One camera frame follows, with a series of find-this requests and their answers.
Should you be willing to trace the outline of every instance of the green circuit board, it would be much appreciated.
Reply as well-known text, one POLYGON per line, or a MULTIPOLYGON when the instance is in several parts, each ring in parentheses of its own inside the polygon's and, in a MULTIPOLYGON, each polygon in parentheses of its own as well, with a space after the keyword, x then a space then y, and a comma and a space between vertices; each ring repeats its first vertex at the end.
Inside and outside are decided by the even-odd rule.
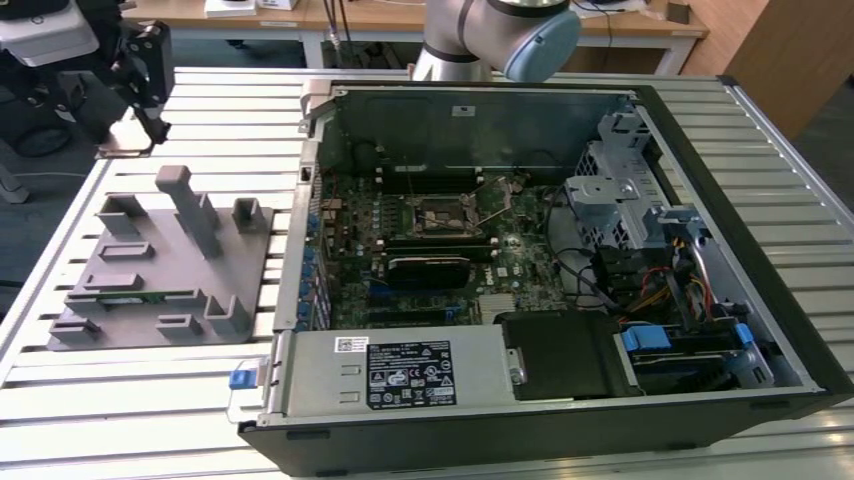
MULTIPOLYGON (((564 295, 541 235, 548 192, 554 187, 524 187, 517 178, 499 174, 487 175, 483 185, 473 200, 467 201, 453 194, 384 194, 364 178, 324 178, 333 329, 425 326, 417 315, 393 316, 392 321, 376 322, 372 314, 435 314, 437 310, 445 312, 441 324, 481 324, 477 299, 493 294, 511 295, 519 311, 567 308, 571 298, 564 295), (476 227, 471 221, 461 228, 464 222, 457 215, 464 209, 468 209, 465 218, 481 222, 476 227), (377 245, 377 240, 435 236, 483 239, 488 259, 472 260, 464 288, 393 291, 384 281, 388 250, 377 245)), ((428 250, 431 255, 441 255, 441 249, 431 246, 428 250)))

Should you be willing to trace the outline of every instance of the motherboard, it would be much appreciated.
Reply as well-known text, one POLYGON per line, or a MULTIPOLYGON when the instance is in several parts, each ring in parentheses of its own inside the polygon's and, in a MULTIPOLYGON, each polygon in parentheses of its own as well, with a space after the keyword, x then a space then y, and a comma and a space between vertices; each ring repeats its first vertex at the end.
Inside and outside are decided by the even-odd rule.
POLYGON ((323 178, 333 329, 483 324, 566 308, 543 237, 555 186, 520 171, 323 178))

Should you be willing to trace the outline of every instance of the slotted metal tabletop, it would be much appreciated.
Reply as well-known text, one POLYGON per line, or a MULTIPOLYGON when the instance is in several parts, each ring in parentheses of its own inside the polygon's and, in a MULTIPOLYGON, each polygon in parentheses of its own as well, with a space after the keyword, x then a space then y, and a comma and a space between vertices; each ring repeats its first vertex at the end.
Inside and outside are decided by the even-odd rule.
MULTIPOLYGON (((400 72, 183 68, 165 110, 171 140, 147 159, 101 160, 0 326, 0 479, 287 478, 229 424, 228 373, 269 350, 272 308, 300 153, 299 94, 311 77, 400 72), (104 195, 168 205, 153 177, 184 164, 215 207, 255 196, 276 211, 253 342, 93 352, 46 351, 48 328, 102 226, 104 195)), ((566 75, 558 82, 658 89, 846 371, 854 371, 851 215, 738 88, 715 79, 566 75)), ((690 203, 671 169, 676 192, 690 203)), ((244 413, 259 391, 240 392, 244 413)), ((854 478, 854 401, 752 428, 707 449, 646 452, 357 478, 854 478)))

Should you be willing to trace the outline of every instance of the white device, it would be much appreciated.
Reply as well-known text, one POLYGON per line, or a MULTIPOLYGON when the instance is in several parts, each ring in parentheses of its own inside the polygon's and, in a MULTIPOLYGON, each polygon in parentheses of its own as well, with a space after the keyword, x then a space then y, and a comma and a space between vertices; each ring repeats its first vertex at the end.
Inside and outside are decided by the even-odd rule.
POLYGON ((213 17, 248 17, 256 15, 255 0, 205 0, 204 16, 213 17))
POLYGON ((299 0, 257 0, 260 8, 272 8, 276 10, 293 10, 299 0))
POLYGON ((56 13, 0 22, 0 48, 29 67, 40 67, 97 50, 92 28, 76 1, 56 13))

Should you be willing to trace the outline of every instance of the power supply label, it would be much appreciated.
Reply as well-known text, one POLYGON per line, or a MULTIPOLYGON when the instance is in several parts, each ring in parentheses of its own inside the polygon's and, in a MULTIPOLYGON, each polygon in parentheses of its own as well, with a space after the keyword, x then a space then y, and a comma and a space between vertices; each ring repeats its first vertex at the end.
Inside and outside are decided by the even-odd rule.
POLYGON ((369 344, 367 356, 372 410, 456 405, 449 341, 369 344))

